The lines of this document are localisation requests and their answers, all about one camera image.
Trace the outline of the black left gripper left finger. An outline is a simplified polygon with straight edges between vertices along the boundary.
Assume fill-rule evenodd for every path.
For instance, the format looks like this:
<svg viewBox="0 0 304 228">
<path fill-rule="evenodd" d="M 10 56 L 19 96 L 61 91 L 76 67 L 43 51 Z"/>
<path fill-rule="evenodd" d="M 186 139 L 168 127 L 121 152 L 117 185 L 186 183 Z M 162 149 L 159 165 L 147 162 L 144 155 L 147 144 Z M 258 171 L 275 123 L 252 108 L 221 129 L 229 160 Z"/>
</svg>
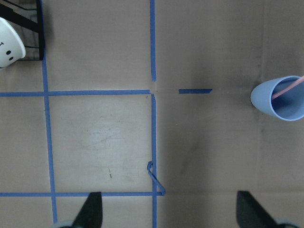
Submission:
<svg viewBox="0 0 304 228">
<path fill-rule="evenodd" d="M 72 223 L 73 228 L 100 228 L 103 223 L 101 192 L 91 192 Z"/>
</svg>

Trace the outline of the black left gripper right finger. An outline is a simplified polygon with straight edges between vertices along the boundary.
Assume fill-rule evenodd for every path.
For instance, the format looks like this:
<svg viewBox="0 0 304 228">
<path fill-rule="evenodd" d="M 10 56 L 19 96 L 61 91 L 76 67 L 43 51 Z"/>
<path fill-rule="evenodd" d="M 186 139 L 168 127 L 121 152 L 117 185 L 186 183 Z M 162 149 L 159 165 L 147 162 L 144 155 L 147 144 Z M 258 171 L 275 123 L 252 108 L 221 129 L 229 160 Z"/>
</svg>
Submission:
<svg viewBox="0 0 304 228">
<path fill-rule="evenodd" d="M 277 228 L 278 224 L 249 191 L 237 192 L 236 219 L 240 228 Z"/>
</svg>

